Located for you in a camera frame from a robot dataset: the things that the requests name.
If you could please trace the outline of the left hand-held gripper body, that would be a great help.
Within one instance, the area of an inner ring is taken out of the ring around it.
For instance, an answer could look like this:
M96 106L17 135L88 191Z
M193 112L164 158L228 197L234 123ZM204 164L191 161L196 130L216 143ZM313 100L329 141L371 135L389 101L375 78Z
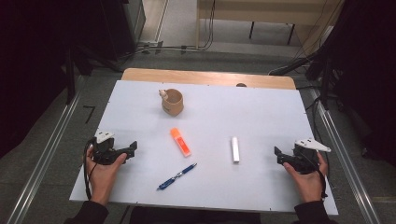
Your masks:
M92 139L93 161L102 165L113 164L122 153L127 153L126 148L114 149L114 133L99 131Z

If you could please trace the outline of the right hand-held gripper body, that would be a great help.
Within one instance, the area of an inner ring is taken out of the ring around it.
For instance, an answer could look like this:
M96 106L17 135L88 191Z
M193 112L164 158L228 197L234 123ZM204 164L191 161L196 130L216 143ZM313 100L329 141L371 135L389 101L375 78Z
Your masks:
M318 169L318 152L331 152L329 147L315 139L296 140L293 151L293 168L300 174L310 174Z

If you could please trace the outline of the white marker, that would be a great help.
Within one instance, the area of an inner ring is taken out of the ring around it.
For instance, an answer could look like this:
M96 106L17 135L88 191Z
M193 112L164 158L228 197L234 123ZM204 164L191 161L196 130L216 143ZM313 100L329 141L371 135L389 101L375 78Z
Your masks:
M232 137L231 146L232 146L232 153L233 153L233 161L240 162L239 145L238 145L238 139L236 136Z

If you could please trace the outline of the orange highlighter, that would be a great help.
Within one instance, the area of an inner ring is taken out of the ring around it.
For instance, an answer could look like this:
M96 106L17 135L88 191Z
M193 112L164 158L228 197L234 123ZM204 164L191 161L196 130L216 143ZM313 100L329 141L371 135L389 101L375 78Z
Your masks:
M191 154L191 151L189 147L187 146L186 142L184 141L180 131L178 128L172 128L170 130L170 134L172 135L173 139L177 143L177 146L179 147L181 153L183 154L184 157L189 157Z

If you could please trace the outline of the blue ballpoint pen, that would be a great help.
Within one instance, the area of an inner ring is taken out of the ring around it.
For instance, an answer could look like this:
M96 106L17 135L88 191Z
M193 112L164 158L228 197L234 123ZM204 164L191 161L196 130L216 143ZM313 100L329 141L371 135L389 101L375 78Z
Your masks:
M167 179L166 181L164 181L163 183L161 183L157 190L164 190L166 188L168 188L170 185L172 185L178 178L182 177L184 174L188 173L189 171L191 171L195 166L197 165L197 163L191 164L190 166L188 166L187 168L183 169L182 171L180 171L179 173L177 173L176 175L174 175L173 177L170 177L169 179Z

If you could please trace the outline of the tan bear pen holder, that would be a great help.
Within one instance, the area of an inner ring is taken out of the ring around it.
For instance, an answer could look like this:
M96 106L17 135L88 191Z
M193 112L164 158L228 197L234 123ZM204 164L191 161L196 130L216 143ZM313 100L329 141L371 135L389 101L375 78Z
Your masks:
M163 111L170 116L177 116L184 108L183 95L180 91L175 89L159 90L159 95L162 98Z

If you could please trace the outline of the person's right hand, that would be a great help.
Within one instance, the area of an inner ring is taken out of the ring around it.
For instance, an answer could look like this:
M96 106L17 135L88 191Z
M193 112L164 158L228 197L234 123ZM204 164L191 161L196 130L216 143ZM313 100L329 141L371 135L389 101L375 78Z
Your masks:
M322 192L325 185L322 183L322 178L328 173L328 165L318 152L319 172L313 172L307 175L301 175L287 162L283 163L285 170L294 180L296 188L301 196L303 203L311 203L322 200Z

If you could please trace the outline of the person's left hand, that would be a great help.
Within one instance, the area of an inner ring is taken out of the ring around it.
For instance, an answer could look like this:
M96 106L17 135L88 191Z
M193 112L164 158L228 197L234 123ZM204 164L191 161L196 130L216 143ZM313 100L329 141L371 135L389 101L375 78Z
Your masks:
M122 153L110 165L97 164L92 160L92 148L87 150L86 166L89 182L92 186L91 201L106 206L114 187L117 173L126 160Z

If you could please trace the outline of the black power strip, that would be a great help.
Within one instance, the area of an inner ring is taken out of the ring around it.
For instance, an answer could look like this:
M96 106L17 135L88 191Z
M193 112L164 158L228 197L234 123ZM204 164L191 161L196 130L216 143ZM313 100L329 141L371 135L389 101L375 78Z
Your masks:
M298 67L303 66L304 64L307 64L311 61L313 61L315 58L315 55L309 55L307 57L303 57L303 58L297 58L292 60L290 63L280 66L278 68L272 69L270 70L267 75L268 76L284 76L286 75L288 72L295 70Z

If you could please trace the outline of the wooden table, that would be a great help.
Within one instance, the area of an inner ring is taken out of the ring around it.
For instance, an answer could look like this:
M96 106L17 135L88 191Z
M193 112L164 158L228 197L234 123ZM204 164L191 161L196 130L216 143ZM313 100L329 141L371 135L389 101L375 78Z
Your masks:
M225 72L180 71L147 68L127 68L121 77L129 81L150 81L164 83L184 83L220 86L241 86L249 88L267 88L295 90L291 77L248 75Z

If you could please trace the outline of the black curtain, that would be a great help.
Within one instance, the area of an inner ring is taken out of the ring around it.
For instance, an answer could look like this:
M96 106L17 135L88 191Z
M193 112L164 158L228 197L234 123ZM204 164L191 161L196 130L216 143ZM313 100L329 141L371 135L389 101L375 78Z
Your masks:
M341 71L335 93L369 127L363 143L396 167L396 0L346 0L307 77Z
M0 0L0 158L18 146L71 87L63 70L78 47L106 44L106 4L118 0Z

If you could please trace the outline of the grey cabinet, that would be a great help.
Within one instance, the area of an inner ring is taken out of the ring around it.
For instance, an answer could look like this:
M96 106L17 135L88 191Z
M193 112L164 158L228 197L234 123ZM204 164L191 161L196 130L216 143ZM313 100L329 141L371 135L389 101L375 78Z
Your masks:
M136 45L146 22L143 0L121 0L121 3L133 42Z

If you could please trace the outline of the beige desk with black legs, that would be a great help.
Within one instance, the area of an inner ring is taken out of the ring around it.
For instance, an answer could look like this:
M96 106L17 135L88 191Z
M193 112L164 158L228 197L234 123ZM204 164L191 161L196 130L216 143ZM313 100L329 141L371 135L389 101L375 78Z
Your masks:
M294 31L309 56L319 49L319 41L335 25L345 0L196 0L196 41L200 41L200 22L214 20L255 21L294 24Z

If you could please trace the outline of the metal floor rail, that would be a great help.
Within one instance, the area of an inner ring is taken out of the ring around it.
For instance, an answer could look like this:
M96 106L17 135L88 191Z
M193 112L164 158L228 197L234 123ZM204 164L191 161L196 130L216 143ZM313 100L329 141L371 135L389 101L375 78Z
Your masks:
M355 201L357 202L366 224L382 224L375 211L372 200L367 193L366 188L361 181L360 175L348 154L347 148L336 129L332 119L332 114L326 110L323 105L318 106L320 118L324 124L327 134L332 141L332 149L336 152L338 160L346 175L349 186L353 192Z
M85 87L87 80L87 77L79 77L77 79L77 84L75 85L77 88L76 95L71 99L70 103L62 107L62 113L57 119L56 125L51 131L50 137L46 142L46 145L43 148L39 158L37 159L32 172L26 178L26 182L21 188L21 193L16 198L16 202L12 206L11 213L6 219L5 224L22 224L44 178L44 175L48 170L50 162L55 155L69 120L73 116L81 95L81 91Z

